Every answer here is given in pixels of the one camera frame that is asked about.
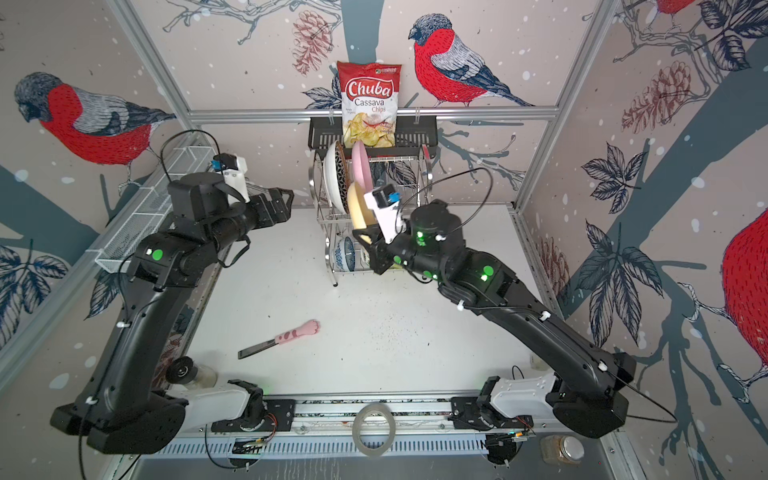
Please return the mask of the blue floral white bowl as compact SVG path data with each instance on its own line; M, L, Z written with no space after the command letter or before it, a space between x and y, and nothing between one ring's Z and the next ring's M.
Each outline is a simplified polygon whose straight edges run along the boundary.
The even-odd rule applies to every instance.
M362 272L370 269L368 253L348 235L337 238L331 260L336 272Z

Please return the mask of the steel two-tier dish rack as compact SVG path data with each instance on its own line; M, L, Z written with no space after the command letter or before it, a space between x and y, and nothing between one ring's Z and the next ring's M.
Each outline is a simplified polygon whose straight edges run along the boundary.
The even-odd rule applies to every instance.
M312 151L309 187L332 286L371 273L370 244L393 239L406 213L429 202L433 156L427 145L346 149L338 140Z

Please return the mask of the white patterned plate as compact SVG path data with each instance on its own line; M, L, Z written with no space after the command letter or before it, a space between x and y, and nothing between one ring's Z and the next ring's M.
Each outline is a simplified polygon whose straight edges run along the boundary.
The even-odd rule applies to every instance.
M323 160L323 175L330 204L345 214L347 212L347 173L344 149L340 141L335 141L328 148Z

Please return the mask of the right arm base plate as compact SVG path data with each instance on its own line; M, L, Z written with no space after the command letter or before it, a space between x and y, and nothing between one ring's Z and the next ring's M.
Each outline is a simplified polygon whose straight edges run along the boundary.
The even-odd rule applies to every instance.
M534 422L530 415L506 417L478 397L452 397L447 419L456 430L490 431L494 429L522 429L529 431Z

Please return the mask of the black wall shelf basket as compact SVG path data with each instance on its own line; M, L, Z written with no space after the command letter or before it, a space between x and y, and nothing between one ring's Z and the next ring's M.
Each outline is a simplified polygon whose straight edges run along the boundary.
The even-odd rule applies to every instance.
M325 155L336 141L341 141L341 117L315 117L310 120L308 148ZM401 116L397 120L395 145L388 148L367 147L371 157L434 158L438 153L437 120L433 116Z

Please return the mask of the pink cat paw knife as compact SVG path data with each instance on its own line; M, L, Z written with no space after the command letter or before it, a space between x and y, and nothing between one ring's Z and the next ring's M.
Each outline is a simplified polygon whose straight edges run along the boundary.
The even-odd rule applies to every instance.
M296 328L283 332L273 339L240 350L237 353L237 358L239 360L246 359L277 345L285 344L302 337L315 335L319 330L320 323L317 320L309 320Z

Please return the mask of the glass jar white lid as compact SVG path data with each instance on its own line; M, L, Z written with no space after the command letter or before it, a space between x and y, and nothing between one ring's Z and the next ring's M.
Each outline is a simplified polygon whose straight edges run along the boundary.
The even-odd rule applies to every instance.
M571 435L549 435L539 441L542 460L550 465L578 465L585 456L583 443Z

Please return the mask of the grey tape roll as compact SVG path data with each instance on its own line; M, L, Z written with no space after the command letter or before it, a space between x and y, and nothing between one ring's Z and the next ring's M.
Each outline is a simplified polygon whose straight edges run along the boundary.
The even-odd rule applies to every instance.
M379 458L394 445L397 425L386 403L370 403L355 416L351 438L356 450L364 456Z

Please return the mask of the Chuba cassava chips bag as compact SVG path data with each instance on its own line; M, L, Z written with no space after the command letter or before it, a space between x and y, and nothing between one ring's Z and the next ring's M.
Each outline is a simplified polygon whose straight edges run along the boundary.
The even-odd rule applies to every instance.
M343 144L395 146L400 65L338 62Z

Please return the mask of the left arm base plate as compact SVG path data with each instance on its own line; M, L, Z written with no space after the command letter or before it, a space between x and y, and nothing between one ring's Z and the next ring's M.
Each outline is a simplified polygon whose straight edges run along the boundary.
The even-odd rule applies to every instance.
M214 422L214 433L288 432L295 416L294 399L262 399L250 405L238 418Z

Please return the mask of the yellow bear plate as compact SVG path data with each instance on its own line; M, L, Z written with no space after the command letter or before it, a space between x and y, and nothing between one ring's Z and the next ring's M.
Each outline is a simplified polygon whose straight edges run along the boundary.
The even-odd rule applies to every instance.
M363 187L357 182L348 187L347 207L354 229L366 229L377 224L374 213L365 203Z

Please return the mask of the black lid shaker bottle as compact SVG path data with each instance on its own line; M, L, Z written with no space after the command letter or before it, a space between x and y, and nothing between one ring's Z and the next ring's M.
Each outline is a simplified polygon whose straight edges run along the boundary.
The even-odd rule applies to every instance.
M165 379L171 385L181 385L188 390L207 389L216 385L217 373L191 357L182 356L168 366Z

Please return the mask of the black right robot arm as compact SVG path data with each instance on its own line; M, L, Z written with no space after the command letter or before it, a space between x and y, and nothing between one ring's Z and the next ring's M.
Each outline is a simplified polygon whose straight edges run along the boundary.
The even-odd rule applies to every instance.
M445 202L434 200L408 220L397 218L391 235L383 227L378 223L353 232L376 274L398 265L433 280L457 309L501 327L550 369L527 380L489 378L468 427L490 430L525 416L553 418L597 439L625 425L629 401L621 390L633 380L635 361L587 341L542 304L510 267L467 247L462 222Z

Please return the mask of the pink plate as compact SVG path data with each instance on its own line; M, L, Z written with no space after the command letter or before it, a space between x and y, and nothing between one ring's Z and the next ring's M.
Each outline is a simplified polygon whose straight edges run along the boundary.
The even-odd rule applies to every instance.
M354 181L364 193L373 190L373 178L365 144L357 140L352 147L352 173Z

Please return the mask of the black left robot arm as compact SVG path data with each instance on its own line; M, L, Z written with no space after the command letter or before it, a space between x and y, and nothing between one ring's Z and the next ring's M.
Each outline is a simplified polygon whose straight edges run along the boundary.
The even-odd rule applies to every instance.
M50 424L84 437L104 454L150 454L186 428L187 399L152 388L155 370L176 319L205 271L252 230L291 217L294 193L279 187L251 196L214 172L168 185L173 227L146 236L119 288L124 306L99 363L77 399L57 407Z

